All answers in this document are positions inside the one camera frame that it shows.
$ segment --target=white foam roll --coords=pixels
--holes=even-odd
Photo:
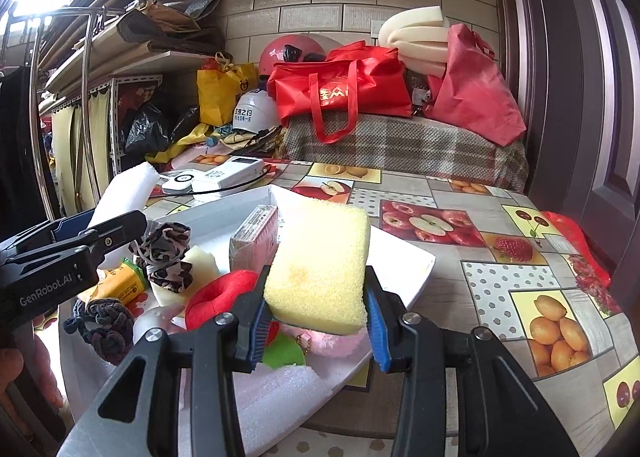
[[[393,47],[388,45],[388,38],[395,30],[413,26],[433,26],[441,28],[442,24],[442,11],[439,6],[407,10],[388,18],[386,22],[382,24],[380,32],[378,33],[378,43],[382,47]]]
[[[397,47],[398,53],[403,56],[415,58],[417,60],[426,60],[427,62],[447,63],[447,43],[446,42],[430,42],[430,41],[406,41],[398,39],[402,33],[396,30],[390,35],[390,44],[388,47]]]
[[[448,34],[449,28],[440,28],[437,26],[409,26],[407,28],[393,30],[391,34],[389,34],[387,42],[389,44],[394,44],[398,41],[446,44]]]
[[[418,72],[420,74],[433,74],[438,78],[442,78],[444,76],[444,71],[447,69],[446,63],[440,62],[428,62],[427,60],[417,60],[415,58],[411,58],[409,56],[403,56],[401,54],[398,55],[398,60],[404,63],[404,66],[407,69],[411,69],[412,71]]]

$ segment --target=red shopping bag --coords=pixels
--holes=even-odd
[[[514,142],[527,127],[494,52],[465,24],[451,26],[447,41],[447,72],[425,116],[471,130],[501,147]]]
[[[334,49],[324,62],[276,63],[267,83],[278,116],[311,112],[316,136],[332,144],[353,131],[358,113],[411,116],[398,50],[366,46],[364,40]],[[322,111],[346,111],[347,126],[327,135]]]

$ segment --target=metal pole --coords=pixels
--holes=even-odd
[[[2,36],[2,49],[0,49],[0,68],[4,66],[4,54],[9,45],[9,33],[11,33],[11,25],[14,23],[14,12],[17,5],[17,2],[14,2],[6,12],[6,27]]]
[[[33,165],[36,169],[36,180],[38,181],[38,189],[44,211],[50,221],[56,219],[49,193],[47,192],[47,184],[44,178],[44,169],[42,167],[42,158],[40,156],[40,115],[38,114],[38,62],[40,61],[40,39],[44,32],[44,18],[40,19],[40,25],[36,30],[36,36],[33,41],[33,53],[31,55],[31,65],[29,70],[29,132],[31,135],[31,153],[33,154]]]
[[[44,18],[44,17],[82,17],[83,15],[97,15],[103,13],[102,6],[100,8],[60,8],[58,10],[52,10],[50,12],[45,12],[42,14],[32,14],[32,15],[19,15],[18,17],[13,17],[12,24],[16,22],[21,22],[23,20],[33,20],[34,18]],[[107,11],[108,17],[119,17],[120,15],[124,15],[126,10],[121,10],[117,8],[108,8]]]
[[[100,200],[100,188],[98,188],[98,178],[95,175],[94,148],[91,144],[91,128],[89,125],[89,60],[91,58],[92,38],[94,37],[94,27],[98,19],[97,13],[89,15],[86,24],[86,34],[84,35],[84,50],[82,51],[82,78],[80,86],[80,97],[82,103],[82,142],[86,155],[86,168],[89,173],[89,183],[91,192],[94,195],[94,204]]]

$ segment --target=yellow battery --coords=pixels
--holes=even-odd
[[[97,298],[117,298],[127,305],[145,290],[146,279],[142,271],[129,259],[124,259],[116,269],[98,272],[104,273],[98,284],[78,295],[84,303]]]

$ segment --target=red helmet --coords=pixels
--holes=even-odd
[[[304,62],[308,54],[315,53],[324,56],[324,50],[315,40],[309,38],[305,34],[287,34],[276,38],[267,47],[264,48],[260,56],[260,74],[269,76],[273,71],[273,64],[276,62],[284,62],[284,47],[293,46],[300,49],[302,53],[297,62]]]

